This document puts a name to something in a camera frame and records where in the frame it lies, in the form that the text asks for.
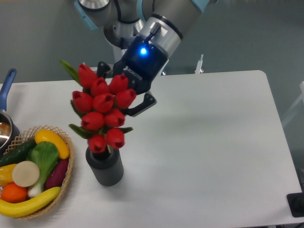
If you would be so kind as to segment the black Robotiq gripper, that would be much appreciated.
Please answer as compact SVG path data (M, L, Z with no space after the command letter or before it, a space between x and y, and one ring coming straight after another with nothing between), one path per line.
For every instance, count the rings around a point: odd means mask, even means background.
M105 62L97 64L96 74L99 78L113 78L115 75L125 74L128 78L128 88L137 94L144 94L143 101L136 107L123 110L124 115L136 117L145 112L157 101L151 93L146 93L151 88L151 83L167 62L167 56L151 43L137 36L122 58L116 62L113 69Z

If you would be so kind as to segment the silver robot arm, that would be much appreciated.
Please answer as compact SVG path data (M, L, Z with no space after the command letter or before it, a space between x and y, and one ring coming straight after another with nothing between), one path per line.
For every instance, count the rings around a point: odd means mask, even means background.
M74 6L90 29L103 28L113 47L112 75L125 74L143 102L123 113L137 116L156 104L152 81L210 0L76 0Z

